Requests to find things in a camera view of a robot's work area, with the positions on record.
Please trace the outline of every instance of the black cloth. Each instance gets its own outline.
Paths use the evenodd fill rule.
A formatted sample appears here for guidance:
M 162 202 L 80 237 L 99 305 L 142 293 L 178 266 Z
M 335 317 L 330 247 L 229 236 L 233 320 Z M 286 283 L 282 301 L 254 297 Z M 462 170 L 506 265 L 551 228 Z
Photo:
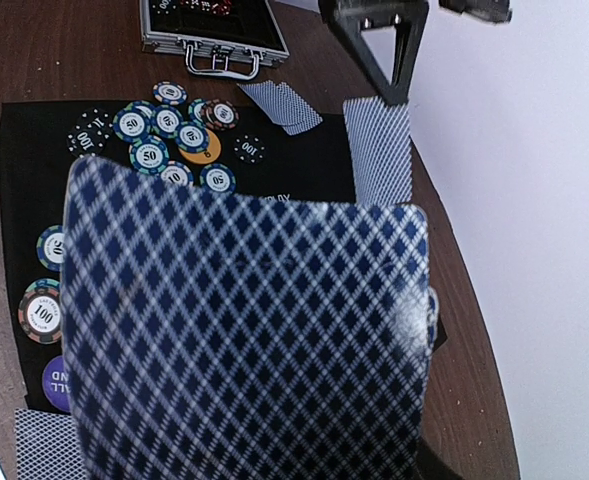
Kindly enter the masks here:
M 18 349 L 28 408 L 61 413 L 45 398 L 43 369 L 61 354 L 60 343 L 40 345 L 18 323 L 18 307 L 27 286 L 39 278 L 58 279 L 36 255 L 36 241 L 47 227 L 60 224 L 67 175 L 74 157 L 67 149 L 67 133 L 79 115 L 100 107 L 115 114 L 126 101 L 80 101 L 4 104 L 0 122 L 0 210 L 3 255 L 12 328 Z M 355 201 L 354 180 L 345 125 L 341 115 L 324 115 L 318 127 L 288 136 L 262 111 L 239 108 L 237 128 L 218 132 L 223 150 L 219 163 L 236 176 L 237 192 L 256 196 L 289 196 L 292 200 Z M 234 138 L 257 135 L 266 147 L 258 165 L 239 161 Z M 172 159 L 184 162 L 174 142 L 167 141 Z M 112 136 L 103 156 L 130 166 L 128 144 Z M 197 178 L 201 167 L 188 164 Z M 439 321 L 436 348 L 446 339 Z

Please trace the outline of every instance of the wooden table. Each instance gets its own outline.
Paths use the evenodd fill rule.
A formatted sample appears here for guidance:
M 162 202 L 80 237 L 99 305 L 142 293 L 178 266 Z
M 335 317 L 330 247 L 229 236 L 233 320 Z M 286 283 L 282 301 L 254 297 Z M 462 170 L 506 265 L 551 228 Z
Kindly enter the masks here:
M 249 100 L 233 82 L 188 75 L 179 56 L 141 53 L 138 2 L 6 0 L 0 2 L 2 102 L 149 98 L 173 80 L 204 98 Z M 320 17 L 274 5 L 290 59 L 258 80 L 287 81 L 318 111 L 341 112 L 345 98 L 372 89 Z M 414 199 L 428 214 L 432 285 L 449 335 L 432 363 L 424 437 L 466 479 L 519 477 L 505 399 L 492 348 L 445 210 L 415 153 Z M 0 239 L 0 460 L 15 477 L 15 408 L 24 385 L 10 329 Z

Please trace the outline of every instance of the white wall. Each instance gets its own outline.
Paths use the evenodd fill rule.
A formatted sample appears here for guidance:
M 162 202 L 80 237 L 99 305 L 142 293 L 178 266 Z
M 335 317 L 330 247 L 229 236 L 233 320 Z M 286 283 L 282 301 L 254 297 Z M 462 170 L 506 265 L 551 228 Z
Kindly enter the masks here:
M 589 2 L 432 2 L 412 136 L 490 333 L 524 479 L 589 480 Z

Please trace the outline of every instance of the case handle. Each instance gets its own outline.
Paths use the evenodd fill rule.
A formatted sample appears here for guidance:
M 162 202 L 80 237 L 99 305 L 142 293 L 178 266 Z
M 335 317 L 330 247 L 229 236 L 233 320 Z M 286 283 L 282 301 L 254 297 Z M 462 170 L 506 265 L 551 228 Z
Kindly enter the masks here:
M 188 72 L 194 75 L 231 78 L 242 82 L 254 80 L 258 75 L 261 61 L 261 54 L 259 52 L 250 51 L 252 54 L 252 71 L 245 74 L 229 70 L 229 55 L 227 53 L 217 52 L 216 50 L 212 52 L 212 68 L 196 68 L 194 66 L 194 51 L 196 50 L 196 45 L 194 42 L 184 42 L 183 46 L 185 47 L 185 67 Z M 224 63 L 224 68 L 217 68 L 219 62 Z

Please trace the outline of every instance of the briefcase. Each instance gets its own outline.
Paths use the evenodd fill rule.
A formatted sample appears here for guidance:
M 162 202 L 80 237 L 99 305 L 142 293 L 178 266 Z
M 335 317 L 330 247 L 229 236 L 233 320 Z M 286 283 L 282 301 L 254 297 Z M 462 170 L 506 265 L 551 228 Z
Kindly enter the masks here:
M 267 0 L 140 0 L 140 19 L 143 50 L 184 55 L 194 75 L 249 81 L 289 57 Z

